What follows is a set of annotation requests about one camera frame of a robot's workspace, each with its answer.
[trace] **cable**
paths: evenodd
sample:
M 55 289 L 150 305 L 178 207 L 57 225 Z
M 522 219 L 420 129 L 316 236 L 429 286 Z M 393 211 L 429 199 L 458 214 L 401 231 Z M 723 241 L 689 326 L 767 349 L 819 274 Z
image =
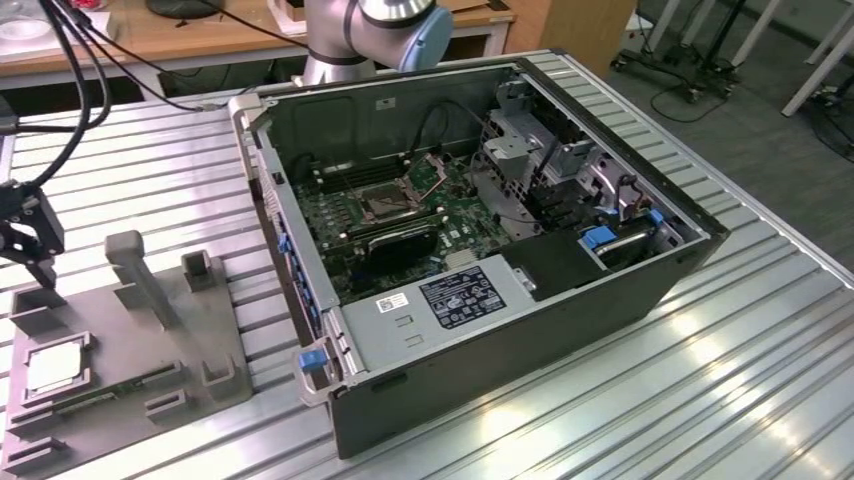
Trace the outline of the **cable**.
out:
M 67 139 L 67 143 L 65 143 L 65 147 L 59 151 L 55 159 L 47 165 L 47 168 L 38 174 L 35 179 L 25 185 L 25 188 L 29 192 L 34 192 L 45 182 L 55 175 L 62 165 L 70 158 L 70 155 L 79 144 L 79 140 L 82 139 L 82 135 L 85 134 L 85 126 L 89 122 L 90 113 L 91 113 L 91 105 L 89 104 L 89 96 L 85 91 L 82 70 L 79 69 L 79 63 L 77 62 L 77 57 L 74 56 L 73 49 L 70 48 L 70 42 L 67 41 L 67 37 L 65 36 L 65 31 L 62 30 L 62 24 L 59 20 L 57 20 L 57 14 L 54 7 L 50 4 L 50 0 L 38 0 L 38 5 L 43 10 L 43 14 L 47 18 L 47 22 L 50 23 L 50 27 L 53 28 L 53 34 L 55 35 L 55 39 L 58 40 L 58 45 L 62 50 L 62 54 L 67 58 L 67 63 L 70 65 L 70 71 L 74 76 L 74 83 L 77 85 L 77 95 L 79 97 L 79 119 L 77 121 L 77 126 L 74 131 Z
M 228 80 L 228 74 L 230 73 L 230 63 L 228 64 L 228 66 L 225 67 L 225 73 L 222 73 L 222 79 L 218 82 L 218 86 L 216 87 L 216 92 L 218 92 L 222 87 L 225 86 L 225 80 Z
M 839 151 L 839 149 L 836 148 L 836 145 L 832 145 L 832 143 L 824 138 L 824 136 L 821 135 L 821 132 L 817 129 L 817 115 L 809 113 L 811 110 L 817 110 L 817 112 L 820 113 L 820 116 L 824 118 L 824 120 L 832 125 L 833 129 L 837 131 L 839 134 L 841 134 L 841 136 L 844 137 L 845 142 L 848 143 L 848 145 L 854 144 L 854 141 L 851 140 L 851 135 L 848 135 L 848 133 L 844 131 L 844 129 L 841 128 L 841 126 L 836 123 L 836 121 L 832 119 L 832 117 L 827 114 L 827 112 L 824 111 L 824 109 L 820 107 L 820 105 L 804 105 L 804 113 L 805 113 L 805 118 L 807 118 L 807 123 L 809 124 L 809 128 L 812 130 L 812 135 L 815 136 L 815 139 L 821 143 L 821 145 L 824 145 L 824 147 L 827 148 L 827 150 L 829 150 L 832 153 L 836 154 L 836 156 L 844 160 L 848 163 L 854 164 L 854 159 L 851 158 L 851 154 L 854 154 L 854 152 L 849 150 L 848 151 Z
M 240 18 L 238 16 L 236 16 L 233 13 L 230 13 L 228 10 L 225 10 L 222 7 L 220 7 L 218 5 L 214 5 L 213 3 L 208 2 L 206 0 L 194 0 L 198 3 L 202 3 L 204 5 L 206 5 L 208 7 L 210 7 L 213 10 L 216 10 L 220 14 L 225 15 L 228 18 L 230 18 L 234 22 L 237 22 L 238 24 L 249 27 L 252 30 L 254 30 L 256 32 L 260 32 L 265 35 L 269 35 L 273 38 L 277 38 L 278 40 L 281 40 L 282 42 L 289 42 L 293 45 L 302 47 L 305 50 L 308 50 L 308 45 L 304 44 L 302 42 L 300 42 L 298 40 L 293 40 L 289 37 L 285 37 L 282 35 L 278 35 L 274 32 L 270 32 L 269 30 L 266 30 L 265 28 L 258 27 L 257 25 L 252 25 L 252 23 L 249 23 L 248 21 L 245 21 L 242 18 Z
M 62 24 L 67 32 L 70 32 L 70 34 L 73 35 L 74 39 L 77 40 L 77 44 L 82 47 L 82 50 L 86 56 L 89 57 L 89 60 L 91 61 L 91 65 L 94 66 L 97 80 L 101 86 L 102 103 L 101 103 L 101 112 L 97 118 L 90 122 L 87 122 L 85 126 L 85 129 L 90 130 L 91 128 L 98 127 L 103 123 L 111 111 L 111 92 L 109 91 L 106 75 L 103 73 L 103 68 L 97 59 L 97 56 L 94 55 L 94 52 L 91 52 L 91 48 L 89 47 L 89 44 L 79 36 L 79 32 L 74 28 L 74 25 L 71 25 L 67 17 L 65 17 L 62 12 L 59 12 L 55 5 L 51 5 L 50 13 L 51 15 L 54 15 L 55 19 L 59 21 L 59 23 Z M 74 128 L 75 127 L 63 127 L 63 126 L 53 126 L 53 125 L 22 125 L 17 127 L 15 132 L 17 133 L 69 133 L 74 131 Z
M 194 84 L 192 82 L 188 82 L 185 79 L 186 78 L 193 78 L 196 75 L 198 75 L 198 72 L 201 71 L 201 68 L 198 68 L 196 70 L 196 72 L 193 72 L 190 75 L 184 75 L 180 74 L 177 72 L 172 72 L 169 70 L 166 70 L 165 68 L 162 68 L 159 65 L 157 65 L 155 63 L 150 62 L 149 60 L 143 59 L 142 57 L 139 57 L 135 53 L 133 53 L 130 50 L 127 50 L 126 48 L 123 48 L 118 43 L 115 43 L 106 35 L 103 35 L 101 33 L 101 31 L 94 28 L 90 23 L 86 23 L 85 25 L 85 30 L 90 33 L 94 34 L 94 36 L 101 40 L 101 42 L 103 42 L 106 45 L 109 45 L 111 48 L 114 48 L 115 50 L 118 50 L 121 53 L 123 53 L 127 57 L 133 58 L 137 62 L 142 63 L 143 65 L 149 66 L 150 68 L 153 68 L 157 72 L 159 72 L 163 75 L 168 75 L 169 77 L 174 78 L 174 80 L 177 80 L 178 82 L 181 82 L 184 85 L 188 85 L 193 88 L 200 88 L 198 84 Z
M 424 135 L 424 129 L 426 128 L 426 121 L 429 120 L 429 117 L 432 116 L 432 112 L 437 108 L 442 107 L 444 105 L 452 105 L 456 108 L 458 108 L 462 112 L 465 112 L 468 114 L 468 116 L 470 116 L 470 118 L 480 124 L 480 126 L 484 129 L 490 130 L 492 134 L 496 137 L 500 136 L 500 135 L 497 135 L 497 132 L 494 132 L 494 129 L 480 118 L 480 116 L 470 110 L 470 108 L 468 108 L 465 105 L 458 103 L 456 100 L 450 100 L 449 98 L 441 98 L 441 99 L 436 100 L 433 103 L 430 103 L 429 106 L 426 107 L 426 110 L 424 111 L 424 115 L 421 116 L 421 120 L 420 120 L 418 125 L 417 125 L 417 130 L 414 132 L 414 138 L 412 139 L 412 144 L 409 145 L 409 150 L 406 152 L 408 158 L 412 158 L 414 156 L 414 151 L 420 147 L 421 137 Z M 446 115 L 445 118 L 449 118 L 449 113 L 446 112 L 446 110 L 445 110 L 445 115 Z M 442 136 L 444 136 L 444 133 L 446 132 L 446 129 L 448 129 L 448 125 L 445 123 Z
M 91 38 L 91 35 L 85 30 L 83 30 L 83 35 L 86 37 Z M 205 110 L 214 110 L 216 109 L 216 108 L 202 107 L 202 106 L 186 107 L 184 105 L 180 105 L 180 104 L 174 103 L 172 100 L 169 100 L 162 95 L 159 95 L 157 92 L 154 92 L 154 90 L 147 85 L 145 85 L 145 83 L 142 81 L 139 81 L 138 78 L 135 78 L 135 76 L 130 73 L 130 71 L 126 69 L 126 67 L 118 62 L 118 60 L 114 59 L 114 57 L 109 54 L 106 49 L 98 43 L 94 43 L 94 47 L 99 50 L 101 54 L 111 62 L 111 64 L 115 66 L 115 68 L 118 70 L 121 70 L 123 75 L 130 79 L 130 81 L 135 84 L 135 86 L 138 88 L 141 88 L 142 90 L 145 90 L 162 103 L 165 103 L 166 105 L 170 105 L 172 107 L 177 108 L 178 110 L 184 110 L 185 112 L 202 112 Z
M 696 123 L 696 122 L 699 122 L 703 118 L 705 118 L 708 115 L 711 115 L 711 113 L 715 110 L 717 110 L 725 104 L 725 102 L 729 100 L 728 97 L 724 98 L 720 101 L 720 103 L 717 103 L 713 107 L 711 107 L 708 110 L 705 110 L 700 115 L 697 115 L 693 118 L 675 118 L 675 117 L 667 115 L 664 112 L 661 112 L 661 110 L 657 108 L 657 105 L 655 105 L 655 100 L 657 100 L 657 98 L 661 95 L 664 95 L 665 93 L 669 93 L 669 92 L 675 91 L 679 87 L 681 87 L 681 84 L 675 85 L 675 86 L 672 86 L 669 88 L 665 88 L 664 90 L 657 92 L 655 95 L 652 95 L 652 98 L 649 98 L 649 108 L 652 108 L 655 113 L 657 113 L 661 117 L 664 117 L 667 120 L 669 120 L 672 122 L 677 122 L 677 123 Z
M 643 37 L 643 46 L 640 47 L 640 54 L 653 56 L 655 52 L 649 48 L 649 39 L 645 36 L 645 30 L 643 29 L 643 21 L 640 20 L 640 15 L 637 15 L 637 10 L 640 9 L 640 2 L 637 2 L 637 8 L 635 8 L 635 18 L 637 19 L 637 29 L 640 30 L 640 36 Z

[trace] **aluminum table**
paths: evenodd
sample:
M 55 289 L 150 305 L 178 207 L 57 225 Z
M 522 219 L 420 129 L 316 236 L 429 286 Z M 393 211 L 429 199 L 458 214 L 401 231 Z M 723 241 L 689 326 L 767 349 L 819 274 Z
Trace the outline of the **aluminum table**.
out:
M 852 275 L 576 62 L 548 51 L 529 59 L 732 230 L 704 268 L 631 327 L 338 460 L 325 409 L 297 398 L 288 367 L 296 336 L 226 114 L 154 103 L 121 107 L 46 184 L 67 229 L 58 290 L 111 282 L 101 240 L 129 228 L 145 235 L 151 270 L 177 265 L 198 248 L 224 257 L 256 395 L 58 478 L 854 473 Z M 73 115 L 26 121 L 69 124 Z M 6 142 L 0 172 L 10 163 L 13 177 L 29 178 L 65 138 Z M 10 290 L 26 282 L 18 266 L 0 265 L 1 317 Z M 5 318 L 0 325 L 6 369 L 11 328 Z

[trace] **blue latch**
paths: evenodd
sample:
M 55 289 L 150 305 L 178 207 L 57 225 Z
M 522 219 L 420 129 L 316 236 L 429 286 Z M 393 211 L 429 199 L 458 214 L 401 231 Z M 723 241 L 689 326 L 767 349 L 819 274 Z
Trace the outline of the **blue latch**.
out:
M 288 240 L 288 234 L 278 235 L 278 253 L 286 253 L 290 250 L 290 241 Z
M 664 214 L 655 209 L 649 210 L 649 218 L 652 219 L 652 223 L 655 225 L 660 225 L 661 223 L 664 223 Z
M 298 368 L 302 372 L 320 370 L 328 361 L 329 359 L 325 357 L 325 352 L 321 348 L 298 354 Z
M 584 241 L 584 245 L 593 250 L 600 245 L 616 240 L 616 235 L 608 227 L 596 227 L 584 232 L 581 240 Z

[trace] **wooden desk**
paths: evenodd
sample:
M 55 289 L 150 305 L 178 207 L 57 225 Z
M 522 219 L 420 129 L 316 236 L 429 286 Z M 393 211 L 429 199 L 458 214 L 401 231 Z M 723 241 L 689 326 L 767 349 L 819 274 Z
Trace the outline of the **wooden desk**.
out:
M 228 0 L 225 7 L 258 27 L 278 32 L 266 8 L 266 0 Z M 177 27 L 177 20 L 159 17 L 147 11 L 143 0 L 111 0 L 107 8 L 118 27 L 115 42 L 166 70 L 305 55 L 302 48 L 256 32 L 220 15 L 190 20 L 184 26 Z M 513 19 L 512 12 L 497 12 L 488 7 L 457 12 L 453 15 L 453 37 L 485 36 L 482 55 L 498 55 L 504 50 L 506 29 Z M 305 42 L 304 36 L 294 39 Z M 139 81 L 162 94 L 157 71 L 121 53 L 115 53 L 114 57 Z M 122 72 L 106 64 L 106 75 L 121 76 Z M 90 68 L 85 69 L 85 73 L 86 78 L 94 78 Z M 71 81 L 67 63 L 59 54 L 0 64 L 0 90 Z M 154 98 L 143 90 L 142 96 L 146 100 Z

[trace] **floor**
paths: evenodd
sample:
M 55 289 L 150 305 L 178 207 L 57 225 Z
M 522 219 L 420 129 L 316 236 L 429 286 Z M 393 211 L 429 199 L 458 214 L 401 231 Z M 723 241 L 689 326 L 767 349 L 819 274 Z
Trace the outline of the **floor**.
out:
M 641 0 L 640 11 L 657 15 L 664 0 Z M 672 23 L 681 25 L 692 2 L 683 2 Z M 696 46 L 713 36 L 727 7 L 717 4 Z M 731 58 L 753 20 L 741 15 L 721 50 Z M 612 72 L 613 88 L 681 139 L 735 183 L 854 271 L 854 164 L 816 140 L 804 115 L 785 118 L 779 111 L 812 68 L 803 64 L 811 47 L 768 30 L 747 63 L 739 69 L 741 84 L 727 103 L 696 123 L 667 120 L 649 108 L 649 98 L 677 80 L 640 65 Z M 851 74 L 840 65 L 828 83 L 837 85 Z M 668 116 L 692 118 L 719 102 L 703 99 L 691 105 L 665 94 L 656 101 Z M 848 131 L 854 132 L 854 121 Z

